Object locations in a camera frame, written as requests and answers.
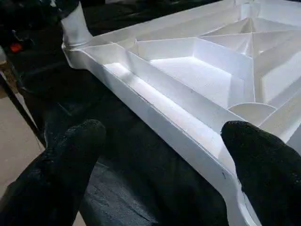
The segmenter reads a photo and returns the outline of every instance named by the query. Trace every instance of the rectangular compartment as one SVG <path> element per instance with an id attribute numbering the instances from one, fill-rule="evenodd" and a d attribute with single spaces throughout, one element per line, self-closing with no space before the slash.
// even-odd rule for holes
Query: rectangular compartment
<path id="1" fill-rule="evenodd" d="M 131 50 L 226 109 L 254 101 L 250 57 L 198 38 L 137 42 Z"/>

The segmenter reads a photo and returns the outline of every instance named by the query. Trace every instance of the gray floor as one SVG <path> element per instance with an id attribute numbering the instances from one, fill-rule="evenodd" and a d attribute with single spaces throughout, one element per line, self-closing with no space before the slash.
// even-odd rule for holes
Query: gray floor
<path id="1" fill-rule="evenodd" d="M 8 97 L 0 99 L 0 197 L 44 147 Z M 80 214 L 74 223 L 84 226 Z"/>

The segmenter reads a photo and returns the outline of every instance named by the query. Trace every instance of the plastic compartment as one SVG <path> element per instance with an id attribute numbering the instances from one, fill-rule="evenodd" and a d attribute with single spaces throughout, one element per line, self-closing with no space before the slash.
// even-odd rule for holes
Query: plastic compartment
<path id="1" fill-rule="evenodd" d="M 198 38 L 138 42 L 136 48 L 153 66 L 224 108 L 254 101 L 249 57 Z"/>
<path id="2" fill-rule="evenodd" d="M 194 44 L 198 45 L 198 42 L 201 40 L 194 38 L 172 40 L 172 42 L 177 41 L 183 43 L 184 49 L 187 50 L 186 54 L 190 55 L 192 52 L 188 51 L 188 49 L 192 51 Z M 142 50 L 140 45 L 135 47 L 136 50 Z M 210 101 L 202 95 L 202 93 L 194 90 L 193 87 L 190 86 L 190 80 L 187 80 L 188 84 L 185 84 L 180 79 L 154 67 L 146 60 L 127 51 L 119 45 L 110 44 L 89 47 L 85 48 L 84 51 L 95 59 L 97 63 L 102 64 L 112 74 L 137 91 L 140 96 L 146 98 L 152 105 L 156 106 L 160 112 L 172 120 L 176 125 L 179 125 L 184 131 L 187 131 L 193 139 L 198 141 L 214 157 L 222 159 L 222 163 L 235 173 L 233 160 L 229 156 L 229 153 L 221 140 L 220 129 L 225 122 L 229 120 L 243 120 L 242 118 L 213 101 Z M 188 57 L 187 61 L 188 63 L 194 63 L 194 61 L 196 61 L 197 64 L 201 64 L 200 69 L 202 69 L 202 63 L 199 63 L 197 59 L 193 59 L 193 57 L 189 59 Z M 215 70 L 212 66 L 205 65 L 205 67 L 205 69 L 209 70 L 207 73 L 212 73 L 211 70 Z M 220 69 L 217 70 L 217 72 L 221 73 L 217 75 L 226 75 L 225 81 L 228 81 L 228 79 L 231 78 L 229 73 L 223 72 Z M 214 97 L 216 90 L 209 93 Z"/>
<path id="3" fill-rule="evenodd" d="M 300 40 L 300 3 L 222 0 L 64 51 L 222 194 L 230 226 L 260 226 L 220 131 L 246 120 L 285 142 L 295 137 Z"/>

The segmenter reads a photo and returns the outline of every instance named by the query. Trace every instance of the black fabric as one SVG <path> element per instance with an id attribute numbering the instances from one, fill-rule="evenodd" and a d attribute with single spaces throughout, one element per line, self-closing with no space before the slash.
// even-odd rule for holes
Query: black fabric
<path id="1" fill-rule="evenodd" d="M 105 128 L 86 120 L 59 136 L 12 183 L 0 202 L 0 225 L 72 226 Z"/>
<path id="2" fill-rule="evenodd" d="M 301 225 L 299 154 L 248 122 L 226 123 L 222 139 L 234 159 L 242 190 L 262 225 Z"/>
<path id="3" fill-rule="evenodd" d="M 221 195 L 123 103 L 108 93 L 96 116 L 107 148 L 81 205 L 88 226 L 228 225 Z"/>

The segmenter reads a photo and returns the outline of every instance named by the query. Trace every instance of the black knit glove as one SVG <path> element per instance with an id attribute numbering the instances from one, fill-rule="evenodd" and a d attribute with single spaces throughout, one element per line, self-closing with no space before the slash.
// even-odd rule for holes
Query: black knit glove
<path id="1" fill-rule="evenodd" d="M 300 226 L 301 157 L 278 137 L 248 122 L 230 121 L 222 139 L 243 192 L 263 226 Z"/>
<path id="2" fill-rule="evenodd" d="M 0 225 L 72 226 L 104 139 L 96 120 L 68 129 L 9 186 Z"/>

